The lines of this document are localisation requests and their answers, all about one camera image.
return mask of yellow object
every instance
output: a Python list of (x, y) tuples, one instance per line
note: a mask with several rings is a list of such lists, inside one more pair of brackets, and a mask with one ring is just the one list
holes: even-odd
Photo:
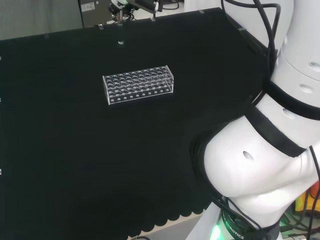
[[(297, 212), (301, 212), (304, 210), (304, 205), (305, 205), (305, 200), (306, 200), (306, 193), (302, 193), (296, 200), (295, 200), (295, 210)], [(308, 202), (306, 204), (306, 209), (307, 210), (312, 210), (312, 205), (314, 204), (315, 199), (309, 195), (308, 197)], [(316, 202), (315, 205), (315, 210), (320, 212), (320, 201)]]

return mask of label sticker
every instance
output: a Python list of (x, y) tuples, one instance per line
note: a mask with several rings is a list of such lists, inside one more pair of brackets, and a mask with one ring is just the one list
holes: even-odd
[(94, 2), (81, 4), (81, 12), (86, 12), (86, 11), (95, 10), (95, 9), (96, 8), (95, 8), (95, 3)]

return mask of green light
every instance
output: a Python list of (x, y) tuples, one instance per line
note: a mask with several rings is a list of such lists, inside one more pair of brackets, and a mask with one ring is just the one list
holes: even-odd
[(221, 230), (218, 225), (215, 225), (213, 227), (210, 240), (225, 240), (224, 236), (221, 234)]

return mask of wire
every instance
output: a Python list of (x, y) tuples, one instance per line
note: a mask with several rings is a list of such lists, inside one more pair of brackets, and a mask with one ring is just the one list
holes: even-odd
[[(242, 8), (258, 8), (257, 3), (255, 2), (255, 4), (247, 4), (247, 3), (242, 3), (242, 2), (237, 2), (234, 0), (225, 0), (226, 2), (236, 5), (238, 7), (242, 7)], [(266, 4), (261, 4), (260, 5), (263, 8), (276, 8), (276, 12), (275, 12), (275, 17), (274, 17), (274, 21), (273, 21), (273, 26), (272, 26), (272, 34), (273, 34), (273, 40), (271, 40), (269, 38), (269, 44), (268, 44), (268, 53), (267, 53), (267, 69), (269, 70), (269, 74), (270, 76), (273, 73), (275, 64), (276, 64), (276, 48), (275, 48), (275, 42), (274, 39), (276, 37), (276, 33), (277, 33), (277, 29), (278, 29), (278, 24), (279, 24), (279, 19), (280, 19), (280, 14), (281, 14), (281, 6), (277, 3), (266, 3)], [(224, 0), (221, 0), (221, 8), (223, 10), (223, 12), (226, 14), (226, 16), (228, 17), (227, 13), (226, 13), (226, 9), (225, 9), (225, 4), (224, 4)], [(261, 91), (261, 93), (258, 95), (258, 97), (252, 102), (253, 106), (255, 107), (260, 101), (261, 99), (265, 96), (265, 92)]]
[(179, 6), (179, 0), (176, 0), (176, 3), (177, 3), (177, 7), (176, 8), (162, 8), (163, 10), (177, 10), (177, 9), (179, 9), (180, 8), (180, 6)]
[(253, 222), (260, 230), (262, 230), (261, 226), (256, 222), (254, 221), (253, 219), (251, 219), (249, 216), (247, 216), (243, 211), (241, 211), (241, 209), (228, 197), (225, 198), (226, 199), (226, 202), (230, 202), (232, 203), (232, 205), (239, 211), (239, 213), (241, 213), (243, 216), (245, 216), (249, 221)]
[(286, 214), (283, 214), (281, 219), (285, 219), (287, 221), (287, 223), (290, 224), (290, 220), (289, 220), (289, 218), (287, 217)]
[(272, 63), (272, 65), (270, 66), (270, 74), (273, 73), (274, 71), (274, 68), (275, 68), (275, 62), (276, 62), (276, 47), (275, 47), (275, 39), (274, 39), (274, 34), (273, 34), (273, 31), (271, 29), (271, 26), (270, 26), (270, 22), (268, 20), (268, 17), (266, 15), (266, 12), (263, 8), (263, 6), (261, 5), (260, 1), (259, 0), (253, 0), (253, 2), (255, 3), (260, 15), (261, 15), (261, 18), (262, 18), (262, 21), (264, 23), (264, 26), (265, 26), (265, 29), (266, 29), (266, 32), (268, 34), (268, 38), (269, 38), (269, 57), (270, 57), (270, 61)]
[[(320, 180), (320, 168), (319, 168), (317, 156), (315, 154), (315, 150), (314, 150), (314, 148), (312, 146), (310, 146), (310, 151), (311, 151), (311, 155), (312, 155), (312, 158), (313, 158), (313, 161), (314, 161), (316, 173), (318, 174), (318, 179)], [(317, 205), (317, 201), (318, 201), (319, 195), (320, 195), (320, 188), (318, 189), (318, 192), (316, 193), (316, 196), (314, 198), (314, 202), (313, 202), (313, 205), (312, 205), (312, 211), (311, 211), (312, 213), (311, 213), (311, 216), (310, 216), (310, 222), (309, 222), (309, 228), (308, 228), (308, 234), (307, 234), (306, 240), (309, 240), (310, 236), (311, 236), (312, 222), (314, 220), (314, 215), (315, 215), (316, 205)]]

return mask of black tablecloth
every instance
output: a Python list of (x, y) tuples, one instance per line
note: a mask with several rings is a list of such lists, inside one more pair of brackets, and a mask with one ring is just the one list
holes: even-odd
[[(220, 9), (0, 41), (0, 239), (124, 240), (200, 213), (195, 136), (261, 89)], [(102, 76), (168, 65), (174, 94), (109, 106)]]

